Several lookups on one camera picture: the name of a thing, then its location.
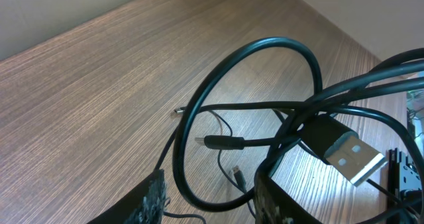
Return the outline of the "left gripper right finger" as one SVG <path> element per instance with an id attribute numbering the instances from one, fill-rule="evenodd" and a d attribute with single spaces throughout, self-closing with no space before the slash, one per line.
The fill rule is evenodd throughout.
<path id="1" fill-rule="evenodd" d="M 265 172 L 254 177 L 256 224 L 321 224 Z"/>

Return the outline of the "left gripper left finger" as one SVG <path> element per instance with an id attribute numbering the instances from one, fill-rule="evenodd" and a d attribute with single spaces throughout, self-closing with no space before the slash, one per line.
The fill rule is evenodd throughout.
<path id="1" fill-rule="evenodd" d="M 163 170 L 153 171 L 115 205 L 89 224 L 157 224 L 164 215 L 166 183 Z"/>

